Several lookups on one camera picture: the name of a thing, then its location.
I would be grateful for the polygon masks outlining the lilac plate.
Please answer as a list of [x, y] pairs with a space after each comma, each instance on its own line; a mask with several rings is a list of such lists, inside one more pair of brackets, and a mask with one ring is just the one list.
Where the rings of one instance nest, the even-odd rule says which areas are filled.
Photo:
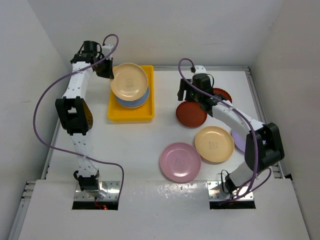
[[231, 131], [231, 136], [235, 146], [244, 153], [246, 150], [246, 141], [234, 130]]

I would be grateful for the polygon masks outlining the blue plate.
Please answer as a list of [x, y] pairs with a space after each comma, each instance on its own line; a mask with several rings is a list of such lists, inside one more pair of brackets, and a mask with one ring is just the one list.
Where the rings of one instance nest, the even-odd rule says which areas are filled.
[[121, 106], [123, 106], [125, 108], [137, 108], [137, 107], [142, 106], [148, 100], [149, 95], [150, 95], [150, 88], [148, 87], [146, 89], [146, 92], [144, 93], [144, 95], [137, 100], [133, 100], [133, 101], [123, 100], [117, 96], [115, 97], [115, 99], [118, 104], [120, 104]]

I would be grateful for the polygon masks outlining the dark red plate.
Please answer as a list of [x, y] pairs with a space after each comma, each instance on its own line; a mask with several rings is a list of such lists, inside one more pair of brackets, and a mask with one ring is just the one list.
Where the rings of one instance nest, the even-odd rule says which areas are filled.
[[207, 119], [207, 113], [196, 102], [184, 101], [175, 111], [177, 120], [187, 128], [197, 128]]
[[219, 100], [220, 102], [228, 102], [232, 103], [231, 95], [224, 89], [213, 87], [213, 96], [215, 100]]

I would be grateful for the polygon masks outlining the tan plate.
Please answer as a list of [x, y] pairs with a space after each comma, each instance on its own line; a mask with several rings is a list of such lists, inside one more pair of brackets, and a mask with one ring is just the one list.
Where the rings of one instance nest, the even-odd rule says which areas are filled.
[[145, 71], [134, 63], [123, 63], [113, 69], [114, 78], [110, 80], [112, 92], [121, 100], [136, 101], [148, 89]]
[[215, 164], [227, 161], [235, 149], [230, 133], [218, 126], [201, 129], [195, 135], [194, 145], [204, 160]]

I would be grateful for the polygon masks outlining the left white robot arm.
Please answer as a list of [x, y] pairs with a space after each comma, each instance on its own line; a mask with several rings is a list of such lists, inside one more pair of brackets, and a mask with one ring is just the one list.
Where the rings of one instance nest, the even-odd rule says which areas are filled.
[[93, 115], [85, 101], [88, 82], [93, 73], [112, 79], [112, 44], [100, 45], [95, 41], [84, 41], [80, 50], [70, 63], [73, 75], [63, 96], [55, 101], [55, 108], [61, 126], [70, 135], [77, 156], [78, 169], [74, 178], [79, 188], [89, 196], [101, 198], [104, 195], [99, 168], [87, 159], [90, 151], [90, 130], [93, 127]]

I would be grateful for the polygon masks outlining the pink plate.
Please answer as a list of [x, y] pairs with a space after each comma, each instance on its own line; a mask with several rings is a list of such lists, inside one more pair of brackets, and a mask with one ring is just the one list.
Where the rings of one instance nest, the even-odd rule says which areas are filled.
[[159, 157], [162, 174], [175, 183], [194, 180], [201, 169], [201, 156], [190, 144], [176, 142], [168, 145]]

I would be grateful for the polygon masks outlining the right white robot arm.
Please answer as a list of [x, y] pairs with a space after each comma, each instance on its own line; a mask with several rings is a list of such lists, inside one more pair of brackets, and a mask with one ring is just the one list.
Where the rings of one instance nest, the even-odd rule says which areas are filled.
[[177, 96], [179, 101], [197, 103], [209, 116], [222, 121], [245, 140], [244, 162], [225, 178], [228, 193], [253, 183], [253, 178], [285, 157], [278, 126], [249, 117], [223, 95], [215, 94], [207, 73], [194, 74], [192, 79], [181, 78]]

